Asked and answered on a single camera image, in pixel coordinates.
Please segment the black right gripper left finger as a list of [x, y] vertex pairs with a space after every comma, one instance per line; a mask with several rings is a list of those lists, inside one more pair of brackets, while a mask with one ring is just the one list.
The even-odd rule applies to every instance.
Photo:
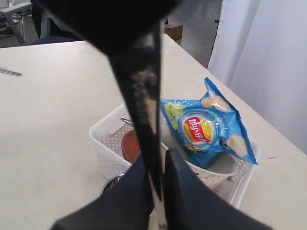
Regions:
[[53, 230], [146, 230], [153, 198], [143, 158], [119, 182], [83, 208], [57, 220]]

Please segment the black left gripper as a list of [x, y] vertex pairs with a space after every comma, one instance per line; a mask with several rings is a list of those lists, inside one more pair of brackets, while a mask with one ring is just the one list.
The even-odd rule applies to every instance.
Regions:
[[176, 0], [39, 0], [80, 38], [113, 56], [149, 33]]

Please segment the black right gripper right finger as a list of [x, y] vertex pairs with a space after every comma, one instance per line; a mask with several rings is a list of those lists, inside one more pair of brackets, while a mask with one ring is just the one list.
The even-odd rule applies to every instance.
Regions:
[[269, 230], [204, 185], [176, 149], [165, 156], [165, 215], [170, 230]]

